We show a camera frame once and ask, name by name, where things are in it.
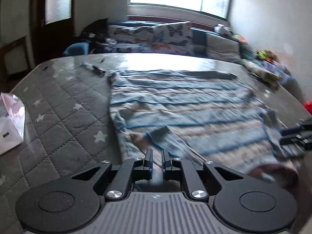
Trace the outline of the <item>striped blue pink knit garment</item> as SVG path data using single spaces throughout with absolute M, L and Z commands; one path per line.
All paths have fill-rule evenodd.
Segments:
M 279 143 L 280 120 L 236 75 L 219 71 L 113 71 L 109 114 L 122 159 L 154 151 L 213 161 L 259 180 L 295 186 L 304 150 Z

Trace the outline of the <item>dark wooden door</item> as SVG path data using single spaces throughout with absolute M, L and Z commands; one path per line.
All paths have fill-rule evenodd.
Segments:
M 61 57 L 74 38 L 74 0 L 30 0 L 34 63 Z

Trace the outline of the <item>black bag on sofa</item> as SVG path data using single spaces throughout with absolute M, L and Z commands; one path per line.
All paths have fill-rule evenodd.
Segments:
M 99 19 L 86 26 L 79 38 L 83 42 L 89 44 L 89 53 L 101 53 L 103 50 L 103 44 L 106 43 L 108 38 L 108 18 Z

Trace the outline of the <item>long butterfly print pillow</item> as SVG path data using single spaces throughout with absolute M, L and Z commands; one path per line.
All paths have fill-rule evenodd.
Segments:
M 154 27 L 108 27 L 109 44 L 105 51 L 111 53 L 153 53 Z

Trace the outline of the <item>red plastic box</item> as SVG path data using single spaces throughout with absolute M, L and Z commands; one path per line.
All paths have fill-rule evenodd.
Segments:
M 312 115 L 312 101 L 308 100 L 304 103 L 304 108 Z

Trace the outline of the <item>blue sofa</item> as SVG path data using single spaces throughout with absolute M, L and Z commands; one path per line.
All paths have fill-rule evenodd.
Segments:
M 288 69 L 269 51 L 254 52 L 245 39 L 218 24 L 213 31 L 199 30 L 191 22 L 120 22 L 107 25 L 99 19 L 85 27 L 78 42 L 67 47 L 64 56 L 91 53 L 163 53 L 241 63 L 264 81 L 272 74 L 283 87 L 295 82 Z

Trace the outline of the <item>silver pen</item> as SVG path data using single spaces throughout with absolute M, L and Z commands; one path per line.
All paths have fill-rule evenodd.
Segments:
M 91 63 L 87 63 L 85 61 L 83 61 L 81 63 L 81 66 L 83 66 L 84 68 L 94 72 L 95 74 L 98 74 L 100 76 L 104 76 L 105 73 L 106 73 L 106 70 L 101 68 L 101 67 L 98 67 L 98 66 L 95 66 L 95 65 L 92 65 Z

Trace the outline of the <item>yellow folded blanket in bag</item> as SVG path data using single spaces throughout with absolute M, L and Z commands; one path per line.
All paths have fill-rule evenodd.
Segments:
M 278 88 L 280 86 L 279 81 L 282 79 L 280 75 L 269 72 L 267 69 L 258 66 L 256 63 L 246 59 L 242 59 L 242 65 L 249 71 L 249 73 L 256 75 L 265 83 L 275 88 Z

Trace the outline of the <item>grey cushion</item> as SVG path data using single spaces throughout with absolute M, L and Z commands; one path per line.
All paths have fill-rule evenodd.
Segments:
M 239 43 L 215 34 L 206 34 L 206 54 L 210 59 L 240 63 Z

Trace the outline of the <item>brown green plush toys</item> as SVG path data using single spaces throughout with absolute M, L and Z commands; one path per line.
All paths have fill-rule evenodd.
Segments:
M 256 58 L 269 63 L 278 62 L 278 57 L 270 50 L 256 50 Z

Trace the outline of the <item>white plush toy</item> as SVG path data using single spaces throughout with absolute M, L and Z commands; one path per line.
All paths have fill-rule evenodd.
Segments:
M 217 24 L 214 27 L 214 31 L 219 34 L 219 35 L 223 35 L 223 36 L 231 36 L 232 35 L 232 31 L 230 30 L 229 27 L 226 27 L 223 24 Z

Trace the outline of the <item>large butterfly print pillow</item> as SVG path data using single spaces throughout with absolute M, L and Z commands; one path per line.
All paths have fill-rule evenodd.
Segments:
M 168 23 L 152 27 L 153 52 L 191 56 L 194 54 L 191 22 Z

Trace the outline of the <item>white paper bag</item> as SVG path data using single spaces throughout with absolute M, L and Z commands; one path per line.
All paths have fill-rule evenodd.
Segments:
M 0 154 L 24 141 L 25 106 L 14 94 L 1 92 Z

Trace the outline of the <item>grey quilted star table cover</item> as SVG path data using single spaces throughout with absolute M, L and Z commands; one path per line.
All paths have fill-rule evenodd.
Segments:
M 151 180 L 136 181 L 125 199 L 106 199 L 125 161 L 109 114 L 108 76 L 119 70 L 234 74 L 277 113 L 280 131 L 311 118 L 285 89 L 269 89 L 235 63 L 135 53 L 44 62 L 12 91 L 25 106 L 24 141 L 1 156 L 1 233 L 298 233 L 311 222 L 305 150 L 288 188 L 191 161 L 209 198 L 189 199 L 178 181 L 163 179 L 161 155 Z

